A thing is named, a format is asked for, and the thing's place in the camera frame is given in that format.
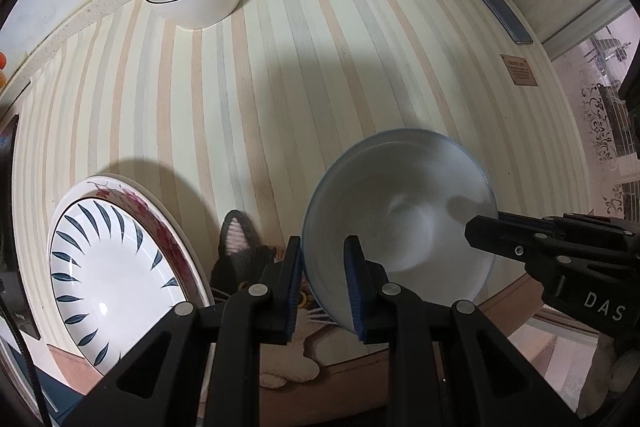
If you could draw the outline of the white gloved right hand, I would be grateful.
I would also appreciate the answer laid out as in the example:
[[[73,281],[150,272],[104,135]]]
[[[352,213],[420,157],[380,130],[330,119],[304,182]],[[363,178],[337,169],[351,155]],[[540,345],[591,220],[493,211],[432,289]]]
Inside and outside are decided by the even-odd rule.
[[[588,421],[600,421],[608,415],[622,399],[638,369],[638,350],[600,334],[580,392],[577,416]]]

